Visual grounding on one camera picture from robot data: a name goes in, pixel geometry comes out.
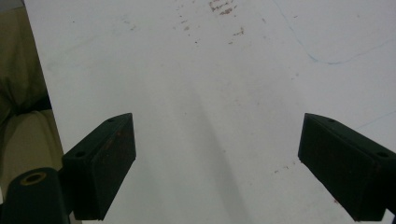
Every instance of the round hole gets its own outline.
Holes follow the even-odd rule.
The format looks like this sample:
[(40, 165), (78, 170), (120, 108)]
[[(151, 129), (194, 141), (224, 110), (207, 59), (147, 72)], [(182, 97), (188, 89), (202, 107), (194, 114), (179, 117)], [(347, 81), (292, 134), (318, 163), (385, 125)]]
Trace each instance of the round hole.
[(389, 155), (387, 153), (385, 153), (385, 152), (377, 152), (376, 155), (378, 155), (380, 157), (383, 157), (383, 158), (389, 157)]
[(21, 180), (21, 184), (24, 186), (33, 185), (45, 179), (46, 176), (47, 174), (44, 172), (33, 173), (31, 175), (26, 176), (23, 180)]
[(76, 157), (83, 157), (83, 156), (85, 156), (85, 152), (83, 151), (76, 153)]

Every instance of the scuff mark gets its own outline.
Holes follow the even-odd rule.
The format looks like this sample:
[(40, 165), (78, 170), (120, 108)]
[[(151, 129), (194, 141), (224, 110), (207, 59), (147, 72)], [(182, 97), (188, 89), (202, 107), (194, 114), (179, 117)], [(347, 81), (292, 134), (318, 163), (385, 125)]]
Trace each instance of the scuff mark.
[(222, 12), (220, 13), (220, 15), (230, 14), (230, 12), (232, 12), (232, 11), (233, 11), (233, 9), (230, 7), (230, 8), (228, 8), (228, 9), (222, 11)]
[(232, 3), (233, 3), (233, 0), (232, 1), (230, 1), (230, 0), (212, 0), (211, 2), (209, 2), (209, 6), (212, 9), (212, 11), (214, 12), (214, 11), (220, 11), (225, 6), (232, 7), (231, 6)]
[(245, 33), (244, 27), (241, 26), (241, 31), (233, 35), (243, 35)]

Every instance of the cloth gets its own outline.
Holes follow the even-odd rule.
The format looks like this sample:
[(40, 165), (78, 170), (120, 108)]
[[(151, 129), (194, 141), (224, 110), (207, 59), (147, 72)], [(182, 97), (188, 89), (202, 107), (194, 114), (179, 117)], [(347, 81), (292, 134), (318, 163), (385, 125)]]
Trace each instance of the cloth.
[(3, 197), (18, 175), (62, 167), (51, 110), (29, 111), (48, 96), (25, 7), (0, 13), (0, 186)]
[(46, 95), (26, 8), (0, 13), (0, 124)]
[(14, 116), (3, 129), (0, 184), (3, 194), (8, 184), (27, 171), (62, 168), (62, 147), (52, 110)]

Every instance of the faint line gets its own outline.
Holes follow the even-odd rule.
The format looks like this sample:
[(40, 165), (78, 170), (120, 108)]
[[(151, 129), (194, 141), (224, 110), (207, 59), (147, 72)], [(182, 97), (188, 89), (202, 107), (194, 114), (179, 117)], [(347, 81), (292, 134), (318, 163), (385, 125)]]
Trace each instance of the faint line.
[(365, 51), (363, 51), (363, 52), (361, 52), (361, 53), (358, 53), (358, 54), (356, 54), (356, 55), (350, 57), (349, 59), (346, 59), (346, 60), (343, 60), (343, 61), (338, 61), (338, 62), (325, 62), (325, 61), (319, 60), (319, 59), (316, 58), (314, 55), (312, 55), (312, 54), (310, 54), (310, 53), (308, 52), (308, 50), (306, 49), (306, 46), (303, 44), (303, 42), (302, 42), (302, 41), (300, 40), (300, 38), (297, 36), (297, 33), (294, 31), (293, 27), (291, 26), (291, 24), (290, 24), (288, 18), (286, 17), (285, 13), (284, 13), (283, 10), (282, 10), (282, 7), (279, 5), (279, 3), (277, 2), (277, 0), (273, 0), (273, 2), (275, 3), (275, 5), (276, 5), (277, 9), (279, 10), (280, 14), (282, 15), (283, 19), (285, 19), (286, 24), (289, 26), (289, 29), (291, 29), (291, 31), (293, 32), (293, 35), (294, 35), (294, 37), (296, 38), (297, 42), (303, 47), (303, 49), (304, 49), (305, 53), (308, 55), (308, 57), (311, 58), (312, 61), (314, 61), (315, 63), (326, 63), (326, 64), (329, 64), (329, 65), (342, 64), (342, 63), (349, 63), (350, 61), (354, 60), (355, 58), (358, 58), (358, 57), (360, 57), (360, 56), (362, 56), (362, 55), (364, 55), (364, 54), (367, 54), (367, 53), (369, 53), (370, 51), (372, 51), (372, 50), (374, 50), (374, 49), (382, 48), (384, 45), (388, 44), (389, 42), (396, 41), (396, 38), (389, 39), (389, 40), (385, 41), (384, 43), (382, 43), (382, 44), (380, 44), (380, 45), (377, 45), (377, 46), (374, 46), (374, 47), (372, 47), (372, 48), (370, 48), (370, 49), (367, 49), (367, 50), (365, 50)]
[(361, 125), (360, 127), (356, 128), (356, 130), (362, 129), (362, 128), (366, 127), (366, 126), (369, 126), (370, 124), (373, 124), (373, 123), (375, 123), (375, 122), (377, 122), (377, 121), (379, 121), (379, 120), (381, 120), (381, 119), (383, 119), (385, 117), (388, 117), (388, 116), (390, 116), (390, 115), (392, 115), (394, 113), (396, 113), (396, 110), (392, 111), (392, 112), (389, 112), (388, 114), (385, 114), (385, 115), (383, 115), (383, 116), (381, 116), (381, 117), (379, 117), (377, 119), (374, 119), (374, 120), (372, 120), (372, 121), (370, 121), (368, 123), (365, 123), (365, 124)]

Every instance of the white table surface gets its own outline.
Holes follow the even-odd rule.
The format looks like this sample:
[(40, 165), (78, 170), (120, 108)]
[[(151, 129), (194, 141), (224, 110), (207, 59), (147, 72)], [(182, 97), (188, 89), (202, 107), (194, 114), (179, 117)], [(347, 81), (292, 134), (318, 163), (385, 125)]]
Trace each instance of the white table surface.
[(396, 149), (393, 0), (25, 3), (64, 151), (134, 114), (103, 223), (353, 223), (297, 158), (304, 113)]

